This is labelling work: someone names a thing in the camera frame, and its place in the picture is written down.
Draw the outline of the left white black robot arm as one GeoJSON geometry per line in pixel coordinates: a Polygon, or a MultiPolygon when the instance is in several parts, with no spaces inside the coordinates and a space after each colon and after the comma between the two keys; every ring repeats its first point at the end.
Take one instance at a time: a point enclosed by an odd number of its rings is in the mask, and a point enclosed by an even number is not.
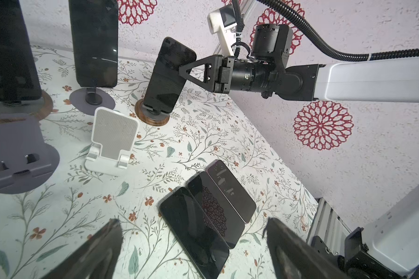
{"type": "MultiPolygon", "coordinates": [[[[235,179],[202,172],[160,204],[160,213],[205,279],[215,279],[244,228],[249,195],[235,179]]],[[[386,215],[357,228],[332,256],[314,237],[304,243],[280,220],[263,231],[279,279],[419,279],[419,186],[386,215]]],[[[49,279],[110,279],[123,243],[120,221],[110,220],[47,274],[49,279]]]]}

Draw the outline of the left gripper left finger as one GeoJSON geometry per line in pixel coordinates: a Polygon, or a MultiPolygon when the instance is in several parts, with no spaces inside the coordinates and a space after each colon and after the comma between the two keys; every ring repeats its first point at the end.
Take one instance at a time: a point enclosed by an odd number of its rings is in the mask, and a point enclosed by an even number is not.
{"type": "Polygon", "coordinates": [[[45,279],[111,279],[121,253],[122,227],[111,219],[45,279]]]}

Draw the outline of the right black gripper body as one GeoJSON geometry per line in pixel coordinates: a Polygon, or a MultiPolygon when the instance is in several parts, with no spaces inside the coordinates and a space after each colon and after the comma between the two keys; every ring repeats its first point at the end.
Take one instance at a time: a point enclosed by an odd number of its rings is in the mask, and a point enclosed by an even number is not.
{"type": "Polygon", "coordinates": [[[206,90],[212,93],[228,94],[230,92],[235,57],[212,55],[206,62],[206,90]]]}

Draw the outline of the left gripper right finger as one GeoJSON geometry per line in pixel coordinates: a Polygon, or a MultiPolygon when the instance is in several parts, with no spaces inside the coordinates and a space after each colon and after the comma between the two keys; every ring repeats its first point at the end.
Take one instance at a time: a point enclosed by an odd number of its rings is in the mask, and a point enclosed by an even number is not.
{"type": "Polygon", "coordinates": [[[277,279],[347,278],[279,219],[268,219],[263,236],[267,238],[277,279]]]}

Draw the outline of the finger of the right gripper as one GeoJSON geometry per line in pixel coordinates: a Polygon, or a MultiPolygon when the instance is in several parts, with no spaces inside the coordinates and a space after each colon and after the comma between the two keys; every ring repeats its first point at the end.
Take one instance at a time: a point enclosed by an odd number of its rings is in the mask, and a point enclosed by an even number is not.
{"type": "Polygon", "coordinates": [[[214,92],[216,80],[216,55],[202,58],[179,67],[180,77],[202,89],[214,92]]]}

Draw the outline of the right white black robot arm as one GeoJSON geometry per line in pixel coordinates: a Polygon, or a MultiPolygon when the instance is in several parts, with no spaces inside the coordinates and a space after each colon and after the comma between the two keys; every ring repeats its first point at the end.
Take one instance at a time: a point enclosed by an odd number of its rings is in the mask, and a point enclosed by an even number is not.
{"type": "Polygon", "coordinates": [[[287,101],[419,103],[419,57],[287,67],[293,31],[257,26],[252,58],[213,55],[179,68],[182,78],[212,92],[277,95],[287,101]]]}

